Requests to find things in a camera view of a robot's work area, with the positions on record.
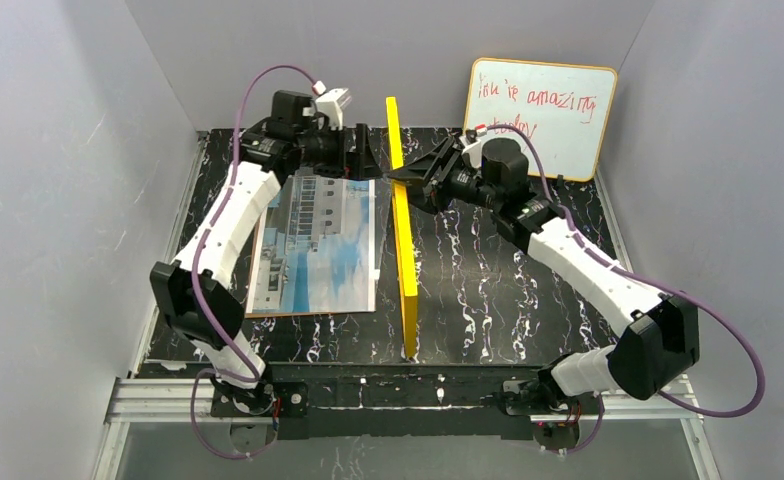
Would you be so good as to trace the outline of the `yellow wooden picture frame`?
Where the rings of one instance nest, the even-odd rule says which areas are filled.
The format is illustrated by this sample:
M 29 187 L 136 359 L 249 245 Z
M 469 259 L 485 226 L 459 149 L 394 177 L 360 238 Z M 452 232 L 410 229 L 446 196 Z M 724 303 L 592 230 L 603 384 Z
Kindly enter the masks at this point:
M 389 159 L 392 169 L 404 165 L 401 126 L 397 100 L 385 100 L 388 126 Z M 401 306 L 404 358 L 413 359 L 417 354 L 418 282 L 415 265 L 414 244 L 406 187 L 392 181 L 392 214 L 396 246 L 397 278 Z

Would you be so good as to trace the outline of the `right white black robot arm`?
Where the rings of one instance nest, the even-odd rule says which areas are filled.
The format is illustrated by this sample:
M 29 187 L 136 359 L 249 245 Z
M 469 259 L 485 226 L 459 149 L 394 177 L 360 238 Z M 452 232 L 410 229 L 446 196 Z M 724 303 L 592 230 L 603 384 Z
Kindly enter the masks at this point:
M 463 147 L 448 139 L 389 176 L 426 213 L 438 214 L 454 200 L 487 210 L 505 240 L 566 281 L 616 335 L 613 345 L 569 353 L 540 369 L 527 385 L 530 396 L 552 405 L 613 390 L 650 398 L 698 362 L 697 307 L 630 278 L 579 234 L 566 211 L 536 187 L 528 168 L 514 140 Z

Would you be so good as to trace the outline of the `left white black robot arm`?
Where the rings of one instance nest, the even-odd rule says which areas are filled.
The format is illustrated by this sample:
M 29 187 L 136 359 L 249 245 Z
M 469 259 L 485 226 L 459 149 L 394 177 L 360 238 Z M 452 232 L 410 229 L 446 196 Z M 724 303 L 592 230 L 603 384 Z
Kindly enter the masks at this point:
M 258 387 L 265 361 L 242 331 L 245 314 L 230 284 L 240 252 L 270 202 L 303 168 L 328 179 L 381 175 L 369 128 L 335 129 L 273 117 L 233 133 L 233 158 L 222 189 L 197 230 L 170 261 L 156 262 L 150 285 L 162 320 L 200 349 L 216 376 L 241 390 Z

